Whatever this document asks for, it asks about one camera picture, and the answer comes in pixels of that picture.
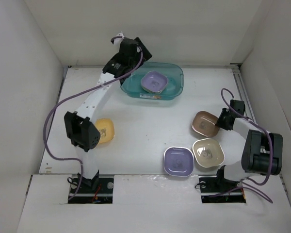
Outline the brown plate with panda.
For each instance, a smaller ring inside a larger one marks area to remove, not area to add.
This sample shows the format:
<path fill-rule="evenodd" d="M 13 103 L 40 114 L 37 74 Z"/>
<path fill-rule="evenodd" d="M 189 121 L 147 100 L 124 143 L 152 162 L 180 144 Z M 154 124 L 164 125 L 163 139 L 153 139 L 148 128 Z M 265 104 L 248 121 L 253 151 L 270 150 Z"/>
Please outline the brown plate with panda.
<path fill-rule="evenodd" d="M 216 126 L 218 117 L 206 112 L 198 112 L 192 120 L 192 129 L 205 137 L 214 137 L 219 132 L 219 127 Z"/>

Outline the light purple plate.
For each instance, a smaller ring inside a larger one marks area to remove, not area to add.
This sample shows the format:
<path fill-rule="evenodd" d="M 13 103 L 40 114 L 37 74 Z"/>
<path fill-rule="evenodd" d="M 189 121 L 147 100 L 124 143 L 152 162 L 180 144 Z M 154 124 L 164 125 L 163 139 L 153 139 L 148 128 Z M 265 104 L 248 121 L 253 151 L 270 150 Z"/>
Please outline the light purple plate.
<path fill-rule="evenodd" d="M 141 87 L 148 93 L 160 94 L 168 85 L 168 78 L 163 74 L 150 71 L 141 79 Z"/>

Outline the dark purple plate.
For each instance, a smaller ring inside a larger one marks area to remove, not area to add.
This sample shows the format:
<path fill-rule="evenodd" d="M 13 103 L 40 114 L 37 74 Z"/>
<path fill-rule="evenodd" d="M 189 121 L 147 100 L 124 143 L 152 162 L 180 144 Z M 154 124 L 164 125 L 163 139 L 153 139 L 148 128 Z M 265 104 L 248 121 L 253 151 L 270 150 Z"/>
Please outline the dark purple plate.
<path fill-rule="evenodd" d="M 163 155 L 164 171 L 175 177 L 189 177 L 194 170 L 194 155 L 184 147 L 169 147 Z"/>

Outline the yellow plate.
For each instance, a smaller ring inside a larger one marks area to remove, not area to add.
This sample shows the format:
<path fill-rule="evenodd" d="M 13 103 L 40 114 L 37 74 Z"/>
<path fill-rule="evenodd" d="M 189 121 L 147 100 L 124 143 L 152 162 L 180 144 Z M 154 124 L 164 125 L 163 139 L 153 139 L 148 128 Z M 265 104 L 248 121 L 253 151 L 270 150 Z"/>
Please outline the yellow plate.
<path fill-rule="evenodd" d="M 109 118 L 98 119 L 95 127 L 100 133 L 99 144 L 108 143 L 114 138 L 114 124 Z"/>

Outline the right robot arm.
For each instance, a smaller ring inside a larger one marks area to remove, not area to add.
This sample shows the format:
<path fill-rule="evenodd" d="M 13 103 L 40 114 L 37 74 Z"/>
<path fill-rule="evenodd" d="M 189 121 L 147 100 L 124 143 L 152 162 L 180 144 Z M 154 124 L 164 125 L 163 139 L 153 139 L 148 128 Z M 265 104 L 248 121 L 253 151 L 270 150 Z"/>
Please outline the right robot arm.
<path fill-rule="evenodd" d="M 270 176 L 278 175 L 282 169 L 283 136 L 265 130 L 245 117 L 244 112 L 244 102 L 231 99 L 216 123 L 219 128 L 234 131 L 245 139 L 241 160 L 217 171 L 214 185 L 220 191 L 243 180 L 265 185 Z"/>

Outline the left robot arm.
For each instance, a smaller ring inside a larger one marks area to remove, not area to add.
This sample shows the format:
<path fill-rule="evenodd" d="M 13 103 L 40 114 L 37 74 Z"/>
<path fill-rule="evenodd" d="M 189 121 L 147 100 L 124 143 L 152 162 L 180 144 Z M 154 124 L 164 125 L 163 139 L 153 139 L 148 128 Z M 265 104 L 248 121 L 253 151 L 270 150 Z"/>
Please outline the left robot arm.
<path fill-rule="evenodd" d="M 78 158 L 83 164 L 83 171 L 78 174 L 81 187 L 90 193 L 96 191 L 99 185 L 99 169 L 92 152 L 101 138 L 95 126 L 98 114 L 125 79 L 152 57 L 138 37 L 130 39 L 116 36 L 112 43 L 119 43 L 119 51 L 102 69 L 97 82 L 98 89 L 74 112 L 66 112 L 64 116 L 67 137 L 75 146 Z"/>

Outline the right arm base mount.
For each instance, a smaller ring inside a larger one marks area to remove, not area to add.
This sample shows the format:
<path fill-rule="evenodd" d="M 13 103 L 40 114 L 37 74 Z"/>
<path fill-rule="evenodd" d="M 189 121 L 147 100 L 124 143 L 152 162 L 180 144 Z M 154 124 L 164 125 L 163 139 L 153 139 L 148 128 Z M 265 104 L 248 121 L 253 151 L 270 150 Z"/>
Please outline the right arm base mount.
<path fill-rule="evenodd" d="M 200 191 L 203 204 L 246 203 L 243 189 L 238 182 L 219 181 L 216 175 L 200 175 L 195 189 Z"/>

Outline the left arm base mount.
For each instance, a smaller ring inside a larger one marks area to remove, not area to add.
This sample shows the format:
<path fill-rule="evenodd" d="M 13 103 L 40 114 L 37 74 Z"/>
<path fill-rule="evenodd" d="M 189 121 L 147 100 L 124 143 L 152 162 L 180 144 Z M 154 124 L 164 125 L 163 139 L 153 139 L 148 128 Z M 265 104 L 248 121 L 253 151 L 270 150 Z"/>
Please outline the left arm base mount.
<path fill-rule="evenodd" d="M 112 204 L 114 177 L 100 177 L 95 190 L 82 184 L 68 204 Z"/>

